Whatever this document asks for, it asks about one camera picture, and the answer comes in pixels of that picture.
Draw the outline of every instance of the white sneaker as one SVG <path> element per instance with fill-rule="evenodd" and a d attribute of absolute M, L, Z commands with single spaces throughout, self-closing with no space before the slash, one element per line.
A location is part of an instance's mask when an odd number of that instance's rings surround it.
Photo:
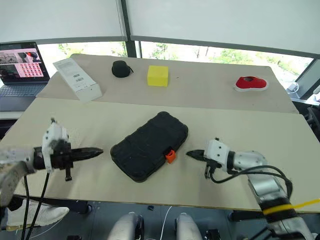
<path fill-rule="evenodd" d="M 22 229 L 24 224 L 25 210 L 26 210 L 27 200 L 23 200 L 22 206 L 17 210 L 10 211 L 8 209 L 8 220 L 7 220 L 7 230 L 14 231 L 16 229 Z M 36 210 L 38 207 L 37 201 L 29 202 L 28 217 L 27 217 L 27 227 L 29 227 L 34 219 Z M 41 205 L 38 216 L 35 221 L 35 226 L 46 226 L 53 224 L 60 219 L 62 219 L 69 212 L 67 207 L 53 207 Z"/>

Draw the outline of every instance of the shoe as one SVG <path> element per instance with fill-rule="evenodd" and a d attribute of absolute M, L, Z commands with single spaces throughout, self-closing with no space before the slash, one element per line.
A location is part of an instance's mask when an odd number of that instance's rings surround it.
<path fill-rule="evenodd" d="M 234 89 L 238 92 L 246 91 L 263 91 L 268 88 L 269 84 L 262 78 L 255 76 L 242 76 L 234 84 Z"/>
<path fill-rule="evenodd" d="M 8 209 L 8 220 L 6 223 L 7 231 L 15 231 L 17 229 L 22 229 L 24 225 L 25 218 L 25 210 L 26 210 L 27 200 L 23 200 L 22 206 L 17 210 L 10 211 Z M 34 216 L 36 214 L 36 210 L 38 207 L 37 201 L 30 201 L 28 208 L 28 216 L 27 216 L 27 228 L 30 227 Z M 35 226 L 46 226 L 53 224 L 59 220 L 61 220 L 67 213 L 69 212 L 69 208 L 67 207 L 53 207 L 41 205 L 38 216 L 35 221 Z"/>

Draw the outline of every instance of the laptop screen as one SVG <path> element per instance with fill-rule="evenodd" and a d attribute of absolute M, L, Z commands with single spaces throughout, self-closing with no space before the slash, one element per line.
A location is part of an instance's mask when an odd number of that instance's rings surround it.
<path fill-rule="evenodd" d="M 49 78 L 35 42 L 0 44 L 0 79 L 4 84 L 46 83 Z"/>

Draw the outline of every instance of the orange latch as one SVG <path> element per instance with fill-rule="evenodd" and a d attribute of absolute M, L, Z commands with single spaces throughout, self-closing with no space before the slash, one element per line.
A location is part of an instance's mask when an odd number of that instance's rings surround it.
<path fill-rule="evenodd" d="M 171 164 L 176 159 L 176 152 L 171 149 L 170 152 L 165 155 L 165 158 L 167 159 L 168 163 Z"/>

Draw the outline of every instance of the white blind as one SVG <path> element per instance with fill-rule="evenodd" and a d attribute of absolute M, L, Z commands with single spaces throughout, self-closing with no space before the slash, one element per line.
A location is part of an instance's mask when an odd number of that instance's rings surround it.
<path fill-rule="evenodd" d="M 0 43 L 126 35 L 119 0 L 2 0 L 0 9 Z"/>
<path fill-rule="evenodd" d="M 320 54 L 319 0 L 127 0 L 127 8 L 132 36 Z"/>

